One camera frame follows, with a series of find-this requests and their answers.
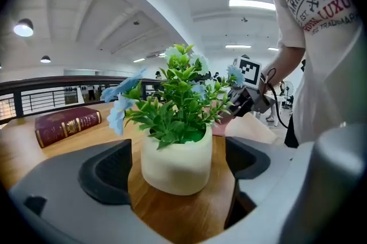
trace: black foam pad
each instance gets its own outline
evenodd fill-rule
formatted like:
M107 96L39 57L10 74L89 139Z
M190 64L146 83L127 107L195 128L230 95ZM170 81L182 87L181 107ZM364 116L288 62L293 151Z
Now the black foam pad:
M131 167L128 139L84 162L78 181L85 193L102 204L130 204L127 179Z
M226 137L225 159L236 179L254 179L270 165L270 158L264 152L244 144L236 137Z

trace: wooden table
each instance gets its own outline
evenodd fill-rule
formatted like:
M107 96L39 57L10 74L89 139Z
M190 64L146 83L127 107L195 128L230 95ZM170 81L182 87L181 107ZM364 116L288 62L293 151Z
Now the wooden table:
M33 167L49 157L92 145L132 140L133 165L128 178L132 208L148 226L173 243L197 243L223 231L231 204L234 178L225 161L225 140L213 137L212 171L199 193L175 196L148 185L140 169L142 133L129 123L123 136L108 127L110 104L89 106L101 112L102 123L41 149L34 134L36 116L12 120L0 130L0 179L10 188Z

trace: black railing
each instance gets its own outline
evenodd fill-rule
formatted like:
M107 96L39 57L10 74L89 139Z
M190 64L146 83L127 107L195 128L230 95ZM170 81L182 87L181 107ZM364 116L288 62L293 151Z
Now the black railing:
M75 103L78 103L77 88L73 88L72 91L53 90L22 95L24 114L64 107Z
M2 98L0 96L0 120L14 118L15 116L14 98Z
M14 118L103 103L102 92L124 77L55 76L0 83L0 125ZM142 98L154 95L160 81L142 80Z

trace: person in background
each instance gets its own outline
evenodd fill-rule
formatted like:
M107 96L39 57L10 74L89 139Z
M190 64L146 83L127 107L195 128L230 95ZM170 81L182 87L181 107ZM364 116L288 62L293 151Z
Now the person in background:
M340 84L358 75L355 61L362 45L351 45L364 28L352 0L273 0L280 29L279 53L262 71L276 69L270 85L279 84L306 55L307 67L293 107L296 143L316 140L342 123L365 121L366 106L355 105L360 86Z
M280 96L284 95L285 90L286 90L286 85L284 81L281 81L280 82Z
M94 86L93 85L89 85L87 86L87 90L88 90L88 95L89 95L89 101L92 100L96 100L96 96L94 95Z
M275 94L277 96L279 96L281 94L281 89L280 89L280 84L277 84L274 86L274 91L275 91ZM269 95L273 95L273 92L271 90L269 90L267 92L267 94ZM268 117L266 117L265 119L268 121L268 122L273 122L274 121L274 116L276 115L276 107L275 107L275 103L270 107L270 115Z
M219 83L222 82L222 78L219 76L219 72L216 72L214 77L213 77L213 80L216 80L218 81Z
M155 79L156 80L162 80L161 72L159 72L159 71L155 72Z

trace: white t-shirt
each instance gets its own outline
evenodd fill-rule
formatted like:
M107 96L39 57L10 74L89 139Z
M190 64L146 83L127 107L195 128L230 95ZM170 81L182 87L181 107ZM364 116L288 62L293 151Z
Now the white t-shirt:
M361 122L353 63L362 51L350 45L362 31L352 0L274 0L278 47L306 49L303 79L295 96L293 121L299 143L315 140L342 122Z

